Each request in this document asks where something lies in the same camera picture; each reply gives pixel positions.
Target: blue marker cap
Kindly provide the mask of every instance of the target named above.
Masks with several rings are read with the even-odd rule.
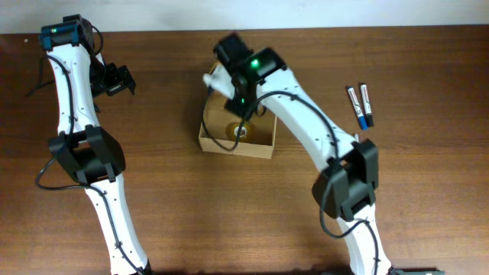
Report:
[[[364,116],[361,116],[360,118],[358,118],[358,122],[360,123],[361,130],[367,130],[368,129],[367,122],[365,121]]]

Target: marker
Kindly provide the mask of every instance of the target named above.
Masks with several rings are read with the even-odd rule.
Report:
[[[368,98],[367,84],[360,85],[361,98],[364,100],[365,120],[368,127],[374,127],[374,118],[372,117],[372,109],[370,107],[370,99]]]
[[[361,113],[361,107],[360,107],[360,102],[358,102],[357,96],[355,95],[355,90],[353,87],[348,87],[347,89],[348,94],[350,95],[351,103],[353,105],[353,109],[355,110],[355,113],[357,114],[358,118],[358,123],[360,124],[361,130],[367,130],[367,122],[365,121],[364,114]]]

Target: blue marker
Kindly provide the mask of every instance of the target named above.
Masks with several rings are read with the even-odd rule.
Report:
[[[357,113],[358,123],[360,123],[361,130],[367,130],[367,122],[365,121],[364,114],[361,112],[360,102],[358,102],[357,96],[355,95],[355,90],[353,87],[349,86],[347,91],[348,95],[350,96],[353,109],[355,110],[355,113]]]

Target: white background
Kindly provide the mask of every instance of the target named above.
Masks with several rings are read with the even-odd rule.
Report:
[[[73,14],[100,31],[489,24],[489,0],[1,0],[0,33]]]

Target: open box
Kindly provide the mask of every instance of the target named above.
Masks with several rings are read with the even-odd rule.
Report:
[[[237,132],[241,118],[224,109],[227,98],[214,92],[207,100],[204,110],[204,121],[209,133],[222,145],[231,148],[235,142],[232,133]],[[247,157],[272,158],[275,146],[275,128],[277,117],[272,112],[265,112],[261,117],[254,115],[247,124],[246,135],[234,151],[226,151],[220,148],[206,135],[202,124],[199,131],[200,147],[205,152],[234,154]]]

